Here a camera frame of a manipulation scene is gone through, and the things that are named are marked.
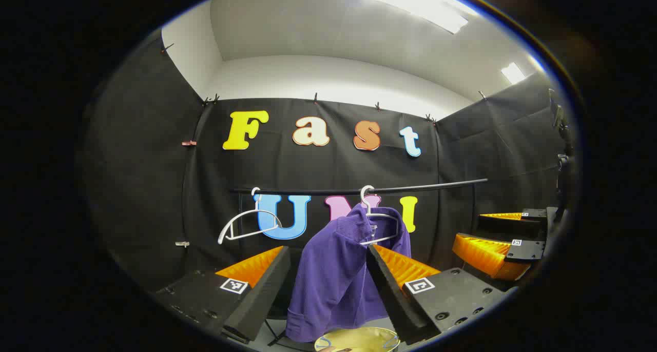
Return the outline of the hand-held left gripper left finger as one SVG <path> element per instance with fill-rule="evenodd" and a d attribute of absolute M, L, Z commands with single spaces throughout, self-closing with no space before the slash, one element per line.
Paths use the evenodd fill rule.
<path fill-rule="evenodd" d="M 291 267 L 281 245 L 223 270 L 196 270 L 155 291 L 158 303 L 213 337 L 253 342 Z"/>

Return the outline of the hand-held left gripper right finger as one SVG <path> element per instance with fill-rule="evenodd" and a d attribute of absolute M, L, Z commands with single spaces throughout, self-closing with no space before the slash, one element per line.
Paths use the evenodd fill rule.
<path fill-rule="evenodd" d="M 366 265 L 398 338 L 407 345 L 464 333 L 518 291 L 501 291 L 460 268 L 435 272 L 380 245 L 368 245 Z"/>

